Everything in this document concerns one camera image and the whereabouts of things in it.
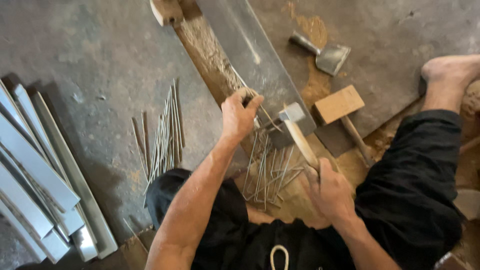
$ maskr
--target wooden block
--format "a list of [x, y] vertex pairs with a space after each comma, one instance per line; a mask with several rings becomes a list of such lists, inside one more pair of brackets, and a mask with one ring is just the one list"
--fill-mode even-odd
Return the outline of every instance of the wooden block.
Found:
[[329, 124], [363, 106], [365, 106], [365, 103], [352, 85], [315, 102], [315, 107], [325, 124]]
[[183, 11], [178, 0], [150, 0], [150, 6], [161, 26], [178, 25], [183, 21]]

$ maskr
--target mallet handle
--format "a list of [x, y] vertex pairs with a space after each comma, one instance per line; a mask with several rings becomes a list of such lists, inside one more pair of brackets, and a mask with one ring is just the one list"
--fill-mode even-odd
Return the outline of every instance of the mallet handle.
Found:
[[308, 164], [314, 167], [318, 171], [318, 174], [320, 175], [320, 165], [318, 164], [318, 158], [314, 154], [312, 148], [308, 144], [307, 139], [303, 135], [297, 123], [294, 123], [290, 120], [284, 120], [284, 123], [285, 123], [285, 126], [287, 126], [288, 131], [290, 131], [290, 134], [292, 135], [293, 140], [295, 141], [298, 148], [300, 149], [300, 152], [307, 160]]

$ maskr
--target left hand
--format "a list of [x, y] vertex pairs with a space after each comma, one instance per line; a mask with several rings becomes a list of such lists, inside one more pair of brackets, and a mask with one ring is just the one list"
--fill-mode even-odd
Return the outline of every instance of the left hand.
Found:
[[239, 144], [253, 129], [253, 120], [257, 109], [263, 102], [263, 96], [254, 97], [246, 108], [242, 105], [242, 96], [235, 92], [222, 103], [223, 132], [222, 137]]

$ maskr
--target wooden hammer handle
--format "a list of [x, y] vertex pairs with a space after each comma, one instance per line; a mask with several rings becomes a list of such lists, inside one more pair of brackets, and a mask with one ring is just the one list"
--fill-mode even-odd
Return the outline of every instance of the wooden hammer handle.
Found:
[[300, 152], [307, 160], [308, 164], [314, 167], [320, 175], [320, 166], [318, 164], [318, 158], [314, 154], [312, 148], [308, 144], [307, 139], [303, 135], [297, 123], [294, 123], [290, 120], [284, 120], [284, 123], [285, 123], [285, 126], [287, 126], [288, 131], [290, 131], [290, 134], [292, 135], [293, 140], [295, 141], [298, 148], [300, 149]]
[[343, 126], [345, 129], [348, 131], [348, 133], [352, 136], [353, 140], [355, 141], [355, 144], [358, 146], [360, 149], [360, 153], [365, 159], [365, 162], [367, 162], [367, 165], [369, 167], [373, 166], [375, 162], [372, 160], [372, 157], [368, 151], [367, 145], [363, 142], [363, 139], [360, 137], [359, 132], [353, 125], [352, 121], [350, 121], [350, 118], [348, 116], [343, 116], [340, 118], [340, 120], [343, 123]]

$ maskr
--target person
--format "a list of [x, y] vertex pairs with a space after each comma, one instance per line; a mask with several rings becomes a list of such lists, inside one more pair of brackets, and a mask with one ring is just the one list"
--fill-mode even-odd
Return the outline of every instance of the person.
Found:
[[223, 180], [239, 142], [253, 129], [263, 97], [244, 108], [233, 94], [222, 104], [223, 133], [194, 172], [174, 169], [147, 192], [157, 233], [146, 269], [432, 269], [461, 237], [455, 171], [460, 105], [480, 79], [480, 55], [435, 58], [422, 68], [428, 82], [421, 112], [400, 124], [391, 147], [352, 189], [319, 159], [305, 174], [317, 211], [332, 226], [287, 224], [248, 207], [233, 180]]

